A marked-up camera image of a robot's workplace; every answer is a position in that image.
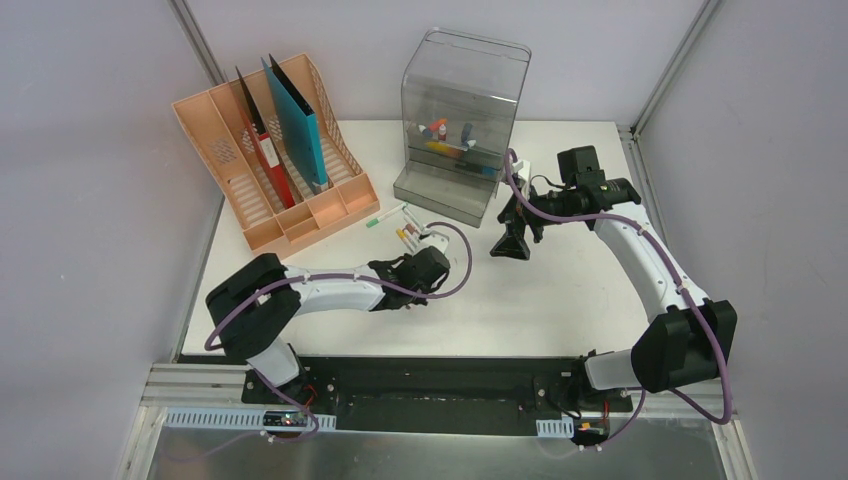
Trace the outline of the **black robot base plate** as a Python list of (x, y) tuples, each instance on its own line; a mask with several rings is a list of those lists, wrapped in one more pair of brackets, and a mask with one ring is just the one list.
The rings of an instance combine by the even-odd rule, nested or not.
[(345, 431), (533, 436), (539, 421), (629, 413), (595, 391), (577, 357), (303, 356), (283, 392)]

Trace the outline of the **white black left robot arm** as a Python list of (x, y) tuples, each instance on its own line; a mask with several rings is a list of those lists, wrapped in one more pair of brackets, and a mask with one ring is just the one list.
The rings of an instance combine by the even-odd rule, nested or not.
[(294, 348), (281, 339), (292, 319), (333, 310), (424, 305), (449, 271), (449, 261), (435, 247), (340, 271), (286, 266), (275, 254), (261, 254), (207, 294), (215, 325), (209, 346), (246, 362), (267, 380), (271, 396), (293, 404), (304, 394), (305, 378)]

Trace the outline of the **red orange small bottle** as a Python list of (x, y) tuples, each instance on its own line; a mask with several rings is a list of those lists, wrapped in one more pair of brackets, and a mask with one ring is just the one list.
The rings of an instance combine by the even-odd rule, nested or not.
[(437, 132), (440, 129), (440, 127), (442, 125), (445, 125), (446, 123), (447, 123), (446, 118), (440, 118), (440, 119), (436, 120), (435, 122), (431, 123), (429, 125), (429, 129), (433, 132)]

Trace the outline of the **dark blue small bottle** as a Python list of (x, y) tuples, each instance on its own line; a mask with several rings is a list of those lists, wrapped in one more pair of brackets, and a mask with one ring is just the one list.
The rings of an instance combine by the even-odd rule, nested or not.
[(466, 122), (463, 126), (463, 129), (460, 134), (460, 142), (463, 146), (467, 146), (470, 140), (470, 135), (473, 129), (473, 125), (470, 122)]

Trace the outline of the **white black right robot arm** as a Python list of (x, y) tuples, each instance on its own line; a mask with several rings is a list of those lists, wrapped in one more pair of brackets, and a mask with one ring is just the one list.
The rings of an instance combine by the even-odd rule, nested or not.
[(584, 361), (583, 373), (567, 384), (572, 404), (593, 409), (610, 389), (658, 393), (725, 380), (737, 324), (732, 305), (711, 300), (685, 274), (660, 241), (635, 187), (625, 178), (607, 178), (594, 147), (563, 151), (557, 160), (560, 183), (538, 193), (529, 164), (513, 151), (506, 154), (505, 180), (513, 195), (497, 217), (506, 232), (491, 256), (526, 260), (527, 232), (540, 242), (547, 226), (583, 223), (613, 253), (648, 320), (630, 349)]

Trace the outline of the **red folder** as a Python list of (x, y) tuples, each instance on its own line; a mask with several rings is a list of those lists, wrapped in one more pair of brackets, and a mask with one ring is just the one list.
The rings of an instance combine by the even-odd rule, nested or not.
[(271, 184), (276, 199), (281, 203), (282, 209), (286, 210), (295, 205), (295, 199), (289, 187), (287, 177), (283, 172), (278, 151), (243, 75), (239, 69), (236, 69), (236, 73), (239, 91), (244, 97), (244, 107), (241, 109), (241, 116), (245, 122), (248, 137), (254, 147), (261, 168)]

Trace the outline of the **teal folder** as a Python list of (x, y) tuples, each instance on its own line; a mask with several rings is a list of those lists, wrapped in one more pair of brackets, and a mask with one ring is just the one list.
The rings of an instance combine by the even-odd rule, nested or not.
[(282, 141), (293, 166), (317, 195), (329, 188), (317, 114), (272, 55), (262, 60)]

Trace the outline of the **smoked clear drawer box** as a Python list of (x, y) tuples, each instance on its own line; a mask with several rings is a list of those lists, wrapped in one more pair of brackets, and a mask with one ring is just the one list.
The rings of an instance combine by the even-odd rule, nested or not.
[[(529, 47), (455, 30), (432, 28), (404, 71), (401, 106), (405, 164), (393, 183), (397, 199), (471, 227), (481, 225), (503, 177), (532, 51)], [(446, 118), (447, 138), (425, 138), (419, 125)], [(466, 122), (473, 125), (468, 150), (460, 142)], [(461, 147), (461, 157), (425, 147), (440, 142)], [(482, 167), (499, 170), (484, 178)]]

